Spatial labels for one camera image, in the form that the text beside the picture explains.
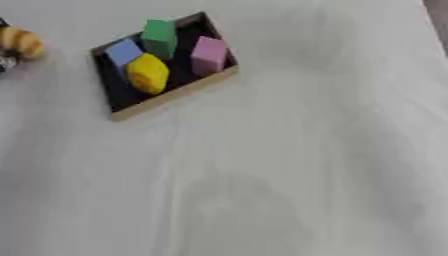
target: green cube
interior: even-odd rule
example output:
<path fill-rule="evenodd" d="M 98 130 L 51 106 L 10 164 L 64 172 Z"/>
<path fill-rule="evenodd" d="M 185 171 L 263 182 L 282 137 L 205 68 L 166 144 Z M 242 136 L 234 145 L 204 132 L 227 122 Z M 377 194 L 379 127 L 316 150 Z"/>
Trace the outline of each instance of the green cube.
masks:
<path fill-rule="evenodd" d="M 141 39 L 148 53 L 171 59 L 177 47 L 176 25 L 172 21 L 148 20 Z"/>

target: toy block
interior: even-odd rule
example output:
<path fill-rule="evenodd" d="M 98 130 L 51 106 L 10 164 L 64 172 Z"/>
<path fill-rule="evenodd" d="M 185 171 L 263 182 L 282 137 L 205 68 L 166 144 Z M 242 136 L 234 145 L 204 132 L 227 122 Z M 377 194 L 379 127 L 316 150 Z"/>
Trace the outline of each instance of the toy block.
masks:
<path fill-rule="evenodd" d="M 207 76 L 220 72 L 227 58 L 227 45 L 224 41 L 201 36 L 191 54 L 193 73 Z"/>
<path fill-rule="evenodd" d="M 176 25 L 172 21 L 148 20 L 141 39 L 148 53 L 169 60 L 177 47 Z"/>
<path fill-rule="evenodd" d="M 143 52 L 131 39 L 124 39 L 105 50 L 120 74 L 125 77 L 126 64 L 140 57 Z"/>
<path fill-rule="evenodd" d="M 168 80 L 168 67 L 156 56 L 143 53 L 126 66 L 131 84 L 140 91 L 156 95 L 161 93 Z"/>

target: yellow cylinder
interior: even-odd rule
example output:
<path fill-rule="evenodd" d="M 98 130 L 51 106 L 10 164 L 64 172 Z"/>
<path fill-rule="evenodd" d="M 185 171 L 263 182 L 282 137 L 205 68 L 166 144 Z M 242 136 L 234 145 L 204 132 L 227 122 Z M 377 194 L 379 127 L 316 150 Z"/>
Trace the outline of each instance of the yellow cylinder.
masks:
<path fill-rule="evenodd" d="M 143 53 L 126 65 L 126 73 L 132 86 L 140 91 L 157 95 L 165 89 L 169 70 L 156 56 Z"/>

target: stuffed toy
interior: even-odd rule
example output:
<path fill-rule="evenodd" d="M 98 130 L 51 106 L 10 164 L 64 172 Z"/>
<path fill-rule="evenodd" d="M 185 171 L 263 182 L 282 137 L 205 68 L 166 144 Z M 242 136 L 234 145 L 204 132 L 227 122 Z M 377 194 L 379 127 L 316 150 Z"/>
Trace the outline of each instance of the stuffed toy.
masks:
<path fill-rule="evenodd" d="M 0 73 L 22 60 L 39 58 L 44 53 L 42 41 L 33 32 L 10 26 L 0 18 Z"/>

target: white fabric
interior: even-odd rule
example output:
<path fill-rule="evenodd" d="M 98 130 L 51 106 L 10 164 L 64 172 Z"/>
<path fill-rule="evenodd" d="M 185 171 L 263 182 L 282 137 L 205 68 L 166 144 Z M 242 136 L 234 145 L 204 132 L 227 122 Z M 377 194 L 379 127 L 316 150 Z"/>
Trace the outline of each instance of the white fabric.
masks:
<path fill-rule="evenodd" d="M 448 255 L 448 65 L 418 0 L 6 0 L 0 255 Z M 207 11 L 238 76 L 122 123 L 88 49 Z"/>

